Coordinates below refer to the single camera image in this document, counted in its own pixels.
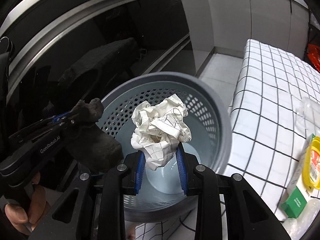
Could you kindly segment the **person's left hand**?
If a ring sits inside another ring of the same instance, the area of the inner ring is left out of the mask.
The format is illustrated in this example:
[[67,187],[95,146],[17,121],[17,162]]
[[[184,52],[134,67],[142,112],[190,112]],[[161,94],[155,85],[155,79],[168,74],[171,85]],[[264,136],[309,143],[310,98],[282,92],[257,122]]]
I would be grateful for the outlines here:
[[12,226],[20,233],[30,236],[41,220],[50,210],[46,200],[46,191],[40,182],[40,172],[32,179],[34,191],[31,197],[23,190],[22,199],[16,203],[8,203],[4,207],[6,217]]

